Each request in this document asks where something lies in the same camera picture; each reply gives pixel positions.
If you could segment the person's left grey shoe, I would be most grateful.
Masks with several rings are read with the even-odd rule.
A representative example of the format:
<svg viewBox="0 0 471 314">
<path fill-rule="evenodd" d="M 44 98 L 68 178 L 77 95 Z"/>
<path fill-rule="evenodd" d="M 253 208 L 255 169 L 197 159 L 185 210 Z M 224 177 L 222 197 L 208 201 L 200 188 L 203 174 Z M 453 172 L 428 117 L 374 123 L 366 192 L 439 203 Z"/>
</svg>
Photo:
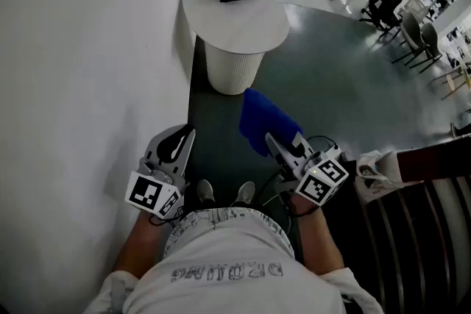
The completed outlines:
<svg viewBox="0 0 471 314">
<path fill-rule="evenodd" d="M 202 179 L 196 186 L 196 193 L 201 203 L 211 201 L 215 202 L 213 195 L 213 187 L 206 179 Z"/>
</svg>

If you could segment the person's right forearm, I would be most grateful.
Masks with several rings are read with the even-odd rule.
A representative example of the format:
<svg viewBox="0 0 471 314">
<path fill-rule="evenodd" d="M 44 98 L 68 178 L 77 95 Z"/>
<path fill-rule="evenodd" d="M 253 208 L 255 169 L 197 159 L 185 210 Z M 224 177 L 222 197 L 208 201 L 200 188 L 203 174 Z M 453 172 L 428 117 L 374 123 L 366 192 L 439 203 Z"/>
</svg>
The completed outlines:
<svg viewBox="0 0 471 314">
<path fill-rule="evenodd" d="M 291 197 L 291 208 L 296 215 L 302 247 L 303 265 L 316 275 L 328 274 L 344 268 L 344 261 L 335 244 L 320 207 L 302 196 Z"/>
</svg>

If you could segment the person's white printed t-shirt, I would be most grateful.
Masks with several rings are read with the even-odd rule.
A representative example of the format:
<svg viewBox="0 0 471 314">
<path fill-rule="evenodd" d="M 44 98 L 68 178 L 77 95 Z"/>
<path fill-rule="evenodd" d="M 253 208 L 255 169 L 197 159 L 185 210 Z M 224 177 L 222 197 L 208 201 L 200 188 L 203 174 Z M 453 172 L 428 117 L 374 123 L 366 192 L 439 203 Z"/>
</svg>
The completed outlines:
<svg viewBox="0 0 471 314">
<path fill-rule="evenodd" d="M 143 277 L 111 273 L 84 314 L 383 314 L 343 268 L 309 271 L 279 225 L 249 208 L 188 214 Z"/>
</svg>

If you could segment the grey chair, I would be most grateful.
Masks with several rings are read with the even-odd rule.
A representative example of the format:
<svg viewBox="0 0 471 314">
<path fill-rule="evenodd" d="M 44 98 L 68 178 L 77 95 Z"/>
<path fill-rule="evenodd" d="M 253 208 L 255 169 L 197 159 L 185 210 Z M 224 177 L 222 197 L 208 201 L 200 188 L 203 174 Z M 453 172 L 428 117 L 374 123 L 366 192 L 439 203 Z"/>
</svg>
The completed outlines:
<svg viewBox="0 0 471 314">
<path fill-rule="evenodd" d="M 392 64 L 399 62 L 405 57 L 411 56 L 411 59 L 405 63 L 408 65 L 416 57 L 418 57 L 426 47 L 425 41 L 422 38 L 422 32 L 420 29 L 419 22 L 409 11 L 403 11 L 401 14 L 401 20 L 399 24 L 399 31 L 404 37 L 404 42 L 409 45 L 410 52 L 406 55 L 392 61 Z"/>
<path fill-rule="evenodd" d="M 419 71 L 420 73 L 426 71 L 442 57 L 442 53 L 440 52 L 438 47 L 438 34 L 433 24 L 424 24 L 421 28 L 421 33 L 422 39 L 425 43 L 425 48 L 423 49 L 423 51 L 425 52 L 427 58 L 409 67 L 410 69 L 412 69 L 416 68 L 419 65 L 423 65 L 424 63 L 428 63 L 427 66 L 425 66 L 421 71 Z"/>
</svg>

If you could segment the blue cloth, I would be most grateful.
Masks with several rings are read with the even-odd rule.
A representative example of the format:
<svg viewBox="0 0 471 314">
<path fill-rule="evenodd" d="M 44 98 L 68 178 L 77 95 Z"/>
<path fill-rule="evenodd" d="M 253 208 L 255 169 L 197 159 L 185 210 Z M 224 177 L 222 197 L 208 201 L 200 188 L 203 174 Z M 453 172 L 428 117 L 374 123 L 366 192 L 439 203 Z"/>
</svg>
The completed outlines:
<svg viewBox="0 0 471 314">
<path fill-rule="evenodd" d="M 262 157 L 269 154 L 265 140 L 267 132 L 294 156 L 300 153 L 298 150 L 300 141 L 297 140 L 297 135 L 302 135 L 302 128 L 255 89 L 247 88 L 244 91 L 239 130 Z"/>
</svg>

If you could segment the dark wooden slatted chair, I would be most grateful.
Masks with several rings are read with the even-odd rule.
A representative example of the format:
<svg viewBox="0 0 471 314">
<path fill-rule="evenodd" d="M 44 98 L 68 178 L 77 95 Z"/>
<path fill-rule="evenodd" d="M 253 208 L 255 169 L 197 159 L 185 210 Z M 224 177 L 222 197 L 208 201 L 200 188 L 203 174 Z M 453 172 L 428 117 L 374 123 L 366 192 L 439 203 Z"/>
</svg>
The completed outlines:
<svg viewBox="0 0 471 314">
<path fill-rule="evenodd" d="M 471 135 L 394 152 L 402 187 L 360 200 L 380 305 L 385 314 L 471 314 Z"/>
</svg>

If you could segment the black office chair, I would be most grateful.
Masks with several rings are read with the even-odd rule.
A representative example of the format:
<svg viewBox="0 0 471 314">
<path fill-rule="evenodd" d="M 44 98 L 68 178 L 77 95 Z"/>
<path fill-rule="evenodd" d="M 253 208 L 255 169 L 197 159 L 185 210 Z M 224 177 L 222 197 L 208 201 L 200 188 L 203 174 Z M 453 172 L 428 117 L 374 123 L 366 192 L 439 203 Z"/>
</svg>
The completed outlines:
<svg viewBox="0 0 471 314">
<path fill-rule="evenodd" d="M 392 28 L 399 26 L 400 20 L 394 14 L 402 0 L 369 0 L 366 8 L 361 9 L 361 14 L 368 15 L 359 21 L 373 24 L 377 29 L 388 33 Z"/>
</svg>

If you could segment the person's left forearm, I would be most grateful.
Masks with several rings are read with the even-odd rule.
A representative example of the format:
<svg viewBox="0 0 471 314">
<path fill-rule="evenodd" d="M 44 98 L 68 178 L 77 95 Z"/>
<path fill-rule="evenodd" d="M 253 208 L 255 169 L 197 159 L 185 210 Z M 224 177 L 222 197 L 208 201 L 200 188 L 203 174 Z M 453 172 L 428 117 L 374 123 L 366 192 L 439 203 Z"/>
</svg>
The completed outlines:
<svg viewBox="0 0 471 314">
<path fill-rule="evenodd" d="M 141 279 L 161 259 L 172 226 L 141 211 L 121 251 L 112 272 L 124 271 Z"/>
</svg>

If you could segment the person's right grey shoe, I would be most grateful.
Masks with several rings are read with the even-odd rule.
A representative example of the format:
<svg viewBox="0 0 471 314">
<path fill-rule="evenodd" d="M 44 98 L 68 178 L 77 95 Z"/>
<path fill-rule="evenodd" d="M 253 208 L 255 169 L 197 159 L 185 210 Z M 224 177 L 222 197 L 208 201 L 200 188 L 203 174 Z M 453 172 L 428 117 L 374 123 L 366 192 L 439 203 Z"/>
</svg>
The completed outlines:
<svg viewBox="0 0 471 314">
<path fill-rule="evenodd" d="M 245 182 L 238 190 L 234 204 L 251 204 L 255 195 L 255 183 Z"/>
</svg>

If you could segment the person's grey shoe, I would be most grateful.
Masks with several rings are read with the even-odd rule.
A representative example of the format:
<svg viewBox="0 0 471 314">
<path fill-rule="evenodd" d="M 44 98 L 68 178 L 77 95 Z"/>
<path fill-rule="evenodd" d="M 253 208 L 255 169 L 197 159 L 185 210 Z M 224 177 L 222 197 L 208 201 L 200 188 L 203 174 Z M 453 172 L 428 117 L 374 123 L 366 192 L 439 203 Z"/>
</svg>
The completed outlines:
<svg viewBox="0 0 471 314">
<path fill-rule="evenodd" d="M 255 183 L 245 182 L 238 190 L 234 204 L 251 204 L 255 195 Z"/>
<path fill-rule="evenodd" d="M 213 187 L 206 179 L 202 179 L 196 186 L 196 193 L 201 203 L 211 201 L 215 202 L 213 195 Z"/>
</svg>

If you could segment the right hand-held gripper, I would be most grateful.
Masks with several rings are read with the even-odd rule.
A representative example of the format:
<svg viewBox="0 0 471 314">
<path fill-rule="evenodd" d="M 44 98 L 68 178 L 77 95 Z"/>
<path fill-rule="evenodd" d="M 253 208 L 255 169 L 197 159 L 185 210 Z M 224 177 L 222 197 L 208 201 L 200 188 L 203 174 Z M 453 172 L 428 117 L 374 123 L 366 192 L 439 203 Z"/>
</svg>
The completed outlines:
<svg viewBox="0 0 471 314">
<path fill-rule="evenodd" d="M 266 133 L 265 141 L 283 170 L 280 181 L 274 184 L 276 194 L 296 193 L 315 205 L 323 205 L 349 177 L 339 160 L 327 158 L 323 151 L 314 151 L 301 133 L 293 139 L 294 156 L 270 132 Z"/>
</svg>

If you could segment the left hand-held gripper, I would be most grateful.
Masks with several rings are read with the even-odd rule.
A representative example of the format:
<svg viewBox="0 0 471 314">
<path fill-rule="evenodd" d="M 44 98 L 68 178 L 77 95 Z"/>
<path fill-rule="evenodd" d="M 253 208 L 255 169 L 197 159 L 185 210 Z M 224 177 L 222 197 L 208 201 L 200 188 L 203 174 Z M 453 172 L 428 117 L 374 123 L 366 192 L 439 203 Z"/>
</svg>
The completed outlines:
<svg viewBox="0 0 471 314">
<path fill-rule="evenodd" d="M 154 136 L 133 171 L 124 200 L 159 220 L 177 220 L 184 209 L 184 192 L 188 182 L 185 168 L 196 137 L 190 124 L 170 127 Z M 156 163 L 171 163 L 169 170 Z"/>
</svg>

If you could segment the white round side table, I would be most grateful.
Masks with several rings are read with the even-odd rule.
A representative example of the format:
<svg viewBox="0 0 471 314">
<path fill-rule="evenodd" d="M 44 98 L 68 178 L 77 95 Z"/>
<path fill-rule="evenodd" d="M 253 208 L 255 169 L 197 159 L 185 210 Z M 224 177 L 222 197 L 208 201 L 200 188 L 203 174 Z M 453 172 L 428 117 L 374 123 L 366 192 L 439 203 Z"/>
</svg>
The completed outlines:
<svg viewBox="0 0 471 314">
<path fill-rule="evenodd" d="M 277 0 L 183 0 L 183 9 L 205 43 L 208 80 L 225 95 L 250 87 L 264 54 L 288 36 L 288 19 Z"/>
</svg>

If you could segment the light wooden chair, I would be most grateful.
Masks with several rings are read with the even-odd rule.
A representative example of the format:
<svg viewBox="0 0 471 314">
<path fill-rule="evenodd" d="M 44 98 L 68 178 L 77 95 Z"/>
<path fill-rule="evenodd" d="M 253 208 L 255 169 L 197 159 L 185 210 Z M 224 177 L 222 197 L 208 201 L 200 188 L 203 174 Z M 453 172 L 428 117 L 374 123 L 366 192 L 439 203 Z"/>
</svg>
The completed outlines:
<svg viewBox="0 0 471 314">
<path fill-rule="evenodd" d="M 463 87 L 467 87 L 468 90 L 471 91 L 471 62 L 460 63 L 446 74 L 432 79 L 431 83 L 442 79 L 444 80 L 442 84 L 446 84 L 450 89 L 449 92 L 442 97 L 442 100 L 452 96 Z"/>
</svg>

